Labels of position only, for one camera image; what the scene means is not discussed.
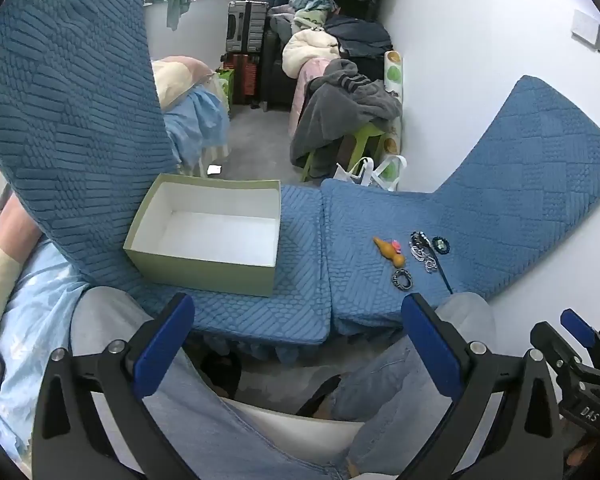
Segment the orange gourd hair clip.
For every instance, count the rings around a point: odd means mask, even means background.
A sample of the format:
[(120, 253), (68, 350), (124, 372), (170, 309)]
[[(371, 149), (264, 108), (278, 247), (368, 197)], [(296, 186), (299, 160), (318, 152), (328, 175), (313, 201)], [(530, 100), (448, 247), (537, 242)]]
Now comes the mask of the orange gourd hair clip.
[(402, 250), (401, 252), (396, 252), (391, 246), (391, 242), (388, 242), (388, 240), (382, 240), (381, 238), (376, 236), (373, 237), (373, 242), (379, 250), (380, 254), (385, 259), (389, 260), (396, 269), (404, 268), (405, 256)]

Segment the blue quilted right cushion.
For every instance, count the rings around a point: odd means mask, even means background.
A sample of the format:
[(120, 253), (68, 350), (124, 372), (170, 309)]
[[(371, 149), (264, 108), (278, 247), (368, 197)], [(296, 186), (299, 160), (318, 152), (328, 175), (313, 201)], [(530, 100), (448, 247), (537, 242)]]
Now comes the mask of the blue quilted right cushion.
[(413, 290), (436, 306), (453, 292), (492, 298), (560, 244), (600, 202), (600, 128), (539, 78), (524, 76), (486, 132), (434, 192), (326, 180), (332, 320), (346, 336), (394, 330), (402, 290), (376, 240), (444, 238), (440, 269), (407, 261)]

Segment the blue quilted cushion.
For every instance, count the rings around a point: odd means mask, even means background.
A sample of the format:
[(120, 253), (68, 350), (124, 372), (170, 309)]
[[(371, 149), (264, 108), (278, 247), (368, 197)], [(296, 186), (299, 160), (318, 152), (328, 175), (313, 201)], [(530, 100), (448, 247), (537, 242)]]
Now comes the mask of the blue quilted cushion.
[[(175, 159), (151, 70), (143, 0), (6, 0), (0, 6), (0, 169), (84, 278), (159, 313), (174, 288), (145, 280), (123, 243)], [(271, 297), (194, 292), (195, 326), (258, 344), (317, 346), (330, 296), (317, 188), (282, 189)]]
[(524, 76), (486, 132), (434, 192), (326, 180), (332, 320), (346, 336), (394, 330), (402, 290), (376, 240), (444, 238), (440, 269), (407, 261), (413, 290), (436, 306), (453, 292), (492, 298), (560, 244), (600, 202), (600, 128), (539, 78)]

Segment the white tote bag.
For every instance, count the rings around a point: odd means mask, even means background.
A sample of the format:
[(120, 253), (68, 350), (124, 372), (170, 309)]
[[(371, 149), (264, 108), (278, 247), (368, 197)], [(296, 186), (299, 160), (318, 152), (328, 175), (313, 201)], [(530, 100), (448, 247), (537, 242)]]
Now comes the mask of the white tote bag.
[(394, 192), (398, 189), (406, 167), (407, 161), (402, 155), (389, 155), (378, 166), (371, 157), (364, 156), (349, 170), (337, 165), (334, 179), (366, 188), (382, 188)]

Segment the rolled dotted mat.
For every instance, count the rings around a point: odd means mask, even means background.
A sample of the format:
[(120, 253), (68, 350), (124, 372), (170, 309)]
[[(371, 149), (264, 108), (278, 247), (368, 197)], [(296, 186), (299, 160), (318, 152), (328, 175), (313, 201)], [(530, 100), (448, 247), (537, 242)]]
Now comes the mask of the rolled dotted mat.
[(384, 86), (392, 99), (392, 117), (380, 144), (382, 156), (401, 154), (403, 79), (402, 56), (396, 50), (387, 51), (384, 57)]

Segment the green cardboard box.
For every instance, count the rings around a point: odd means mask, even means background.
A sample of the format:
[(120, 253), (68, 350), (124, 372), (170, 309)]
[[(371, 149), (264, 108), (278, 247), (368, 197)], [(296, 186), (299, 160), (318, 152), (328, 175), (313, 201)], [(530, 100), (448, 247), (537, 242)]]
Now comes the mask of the green cardboard box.
[(137, 209), (123, 249), (153, 283), (268, 297), (281, 215), (277, 180), (159, 174)]

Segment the green plastic stool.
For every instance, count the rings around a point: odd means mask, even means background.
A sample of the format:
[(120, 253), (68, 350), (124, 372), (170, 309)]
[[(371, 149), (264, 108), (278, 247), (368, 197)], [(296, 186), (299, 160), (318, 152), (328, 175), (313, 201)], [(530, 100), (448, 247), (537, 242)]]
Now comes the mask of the green plastic stool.
[[(350, 134), (350, 141), (344, 141), (343, 146), (345, 148), (350, 148), (349, 159), (347, 163), (347, 170), (351, 171), (355, 164), (361, 159), (366, 150), (366, 145), (370, 139), (380, 138), (384, 132), (376, 127), (374, 124), (367, 124), (362, 128), (359, 128), (355, 133)], [(310, 171), (313, 166), (315, 152), (309, 152), (309, 155), (306, 156), (306, 163), (302, 168), (302, 173), (300, 177), (301, 182), (306, 182), (310, 180)]]

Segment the grey blanket on stool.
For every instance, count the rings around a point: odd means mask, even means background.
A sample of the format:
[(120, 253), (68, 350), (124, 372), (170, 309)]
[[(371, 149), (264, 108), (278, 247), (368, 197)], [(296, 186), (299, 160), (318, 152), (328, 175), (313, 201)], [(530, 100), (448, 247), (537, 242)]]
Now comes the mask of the grey blanket on stool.
[(310, 81), (306, 91), (289, 158), (301, 168), (314, 151), (310, 171), (314, 178), (334, 173), (343, 138), (367, 124), (385, 130), (392, 117), (392, 99), (384, 83), (361, 74), (358, 66), (345, 58), (330, 61), (324, 74)]

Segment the blue quilted left cushion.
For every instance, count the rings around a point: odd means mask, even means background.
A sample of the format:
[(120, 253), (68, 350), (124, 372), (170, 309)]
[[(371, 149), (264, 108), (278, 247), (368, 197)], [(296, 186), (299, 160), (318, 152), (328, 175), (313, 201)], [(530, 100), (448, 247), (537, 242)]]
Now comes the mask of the blue quilted left cushion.
[[(0, 169), (84, 278), (159, 313), (174, 288), (145, 280), (123, 243), (175, 159), (151, 70), (143, 0), (6, 0), (0, 6)], [(282, 189), (271, 297), (194, 292), (195, 326), (258, 344), (317, 346), (330, 296), (317, 188)]]

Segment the light blue bedsheet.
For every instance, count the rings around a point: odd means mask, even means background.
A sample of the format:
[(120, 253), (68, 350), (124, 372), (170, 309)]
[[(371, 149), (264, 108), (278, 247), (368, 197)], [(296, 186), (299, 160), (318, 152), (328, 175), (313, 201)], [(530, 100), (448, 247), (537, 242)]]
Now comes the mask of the light blue bedsheet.
[(230, 118), (220, 98), (197, 84), (163, 113), (176, 163), (195, 170), (209, 148), (226, 148)]

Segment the dark navy clothing pile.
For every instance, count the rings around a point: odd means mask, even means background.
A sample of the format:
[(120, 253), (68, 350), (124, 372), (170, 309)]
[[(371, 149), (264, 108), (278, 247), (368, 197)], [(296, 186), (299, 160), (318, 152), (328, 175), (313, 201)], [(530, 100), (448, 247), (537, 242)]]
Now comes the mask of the dark navy clothing pile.
[(390, 35), (377, 22), (334, 14), (326, 21), (325, 32), (338, 40), (346, 58), (380, 58), (392, 49)]

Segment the cream fluffy blanket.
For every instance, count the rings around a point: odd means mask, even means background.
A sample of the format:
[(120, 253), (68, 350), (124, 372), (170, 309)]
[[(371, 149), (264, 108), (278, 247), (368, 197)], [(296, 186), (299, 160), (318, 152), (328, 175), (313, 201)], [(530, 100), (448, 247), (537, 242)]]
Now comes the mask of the cream fluffy blanket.
[(302, 66), (312, 58), (340, 58), (338, 40), (321, 29), (303, 29), (291, 36), (283, 48), (283, 72), (297, 79)]

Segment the red suitcase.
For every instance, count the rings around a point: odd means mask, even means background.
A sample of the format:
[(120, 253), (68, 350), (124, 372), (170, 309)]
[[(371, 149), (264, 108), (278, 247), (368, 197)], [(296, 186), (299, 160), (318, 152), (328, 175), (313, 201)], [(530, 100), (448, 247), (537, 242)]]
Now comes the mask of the red suitcase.
[(260, 56), (256, 54), (227, 53), (223, 67), (234, 76), (233, 102), (250, 105), (258, 95)]

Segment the cream pink pillow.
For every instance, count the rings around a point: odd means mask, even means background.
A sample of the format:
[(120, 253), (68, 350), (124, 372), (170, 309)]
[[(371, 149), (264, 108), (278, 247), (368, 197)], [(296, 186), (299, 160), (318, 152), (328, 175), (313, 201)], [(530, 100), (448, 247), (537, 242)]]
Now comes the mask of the cream pink pillow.
[(193, 86), (214, 74), (206, 63), (184, 55), (167, 56), (152, 61), (151, 69), (162, 110), (168, 110)]

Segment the green patterned shopping bag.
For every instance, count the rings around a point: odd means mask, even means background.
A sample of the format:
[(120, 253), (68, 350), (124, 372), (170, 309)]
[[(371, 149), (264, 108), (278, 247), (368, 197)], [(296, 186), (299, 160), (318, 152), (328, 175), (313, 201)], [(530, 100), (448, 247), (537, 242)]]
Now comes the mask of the green patterned shopping bag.
[(219, 68), (216, 71), (219, 78), (219, 84), (222, 89), (222, 99), (226, 110), (230, 112), (233, 104), (234, 93), (234, 70), (232, 68)]

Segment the grey hard suitcase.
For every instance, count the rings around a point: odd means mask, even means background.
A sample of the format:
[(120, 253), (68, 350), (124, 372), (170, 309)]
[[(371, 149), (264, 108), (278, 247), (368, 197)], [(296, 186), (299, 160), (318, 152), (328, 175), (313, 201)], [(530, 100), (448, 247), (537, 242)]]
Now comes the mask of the grey hard suitcase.
[(268, 4), (265, 1), (231, 1), (227, 8), (227, 53), (261, 52)]

